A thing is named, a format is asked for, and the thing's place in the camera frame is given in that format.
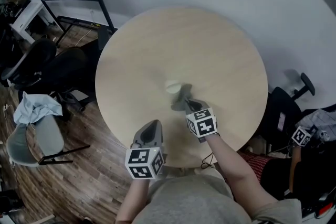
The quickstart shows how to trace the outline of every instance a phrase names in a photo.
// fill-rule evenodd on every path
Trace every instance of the light blue cloth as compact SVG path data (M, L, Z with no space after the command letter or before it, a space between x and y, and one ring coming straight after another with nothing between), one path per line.
M16 124L34 123L46 115L62 116L62 106L46 94L23 93L23 99L14 112Z

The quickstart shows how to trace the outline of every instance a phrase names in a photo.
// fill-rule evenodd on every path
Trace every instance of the wooden floor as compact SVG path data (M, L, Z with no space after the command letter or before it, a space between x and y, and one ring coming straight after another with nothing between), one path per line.
M87 29L73 27L60 43L60 50L74 46L88 32ZM50 39L60 32L51 27ZM78 46L93 39L92 31ZM0 107L18 105L17 92L0 86ZM114 223L115 216L127 193L131 178L124 167L125 148L106 126L97 103L86 106L84 112L68 107L72 117L68 122L58 121L65 139L65 150L91 145L89 149L70 154L63 159L73 159L72 164L50 165L29 168L9 163L6 140L14 130L13 108L10 107L7 120L0 116L0 162L3 166L5 189L16 189L25 209L11 214L16 223L31 223L54 214L66 223L78 223L90 217L97 224ZM32 153L40 156L34 140L34 130L28 128L28 141Z

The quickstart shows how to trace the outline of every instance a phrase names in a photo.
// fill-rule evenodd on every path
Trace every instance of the gray shirt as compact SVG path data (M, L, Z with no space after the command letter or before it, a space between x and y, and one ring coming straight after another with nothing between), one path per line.
M223 180L193 175L156 182L150 188L148 205L133 223L257 224L263 221L302 223L301 203L296 199L279 201L260 208L251 218L233 200Z

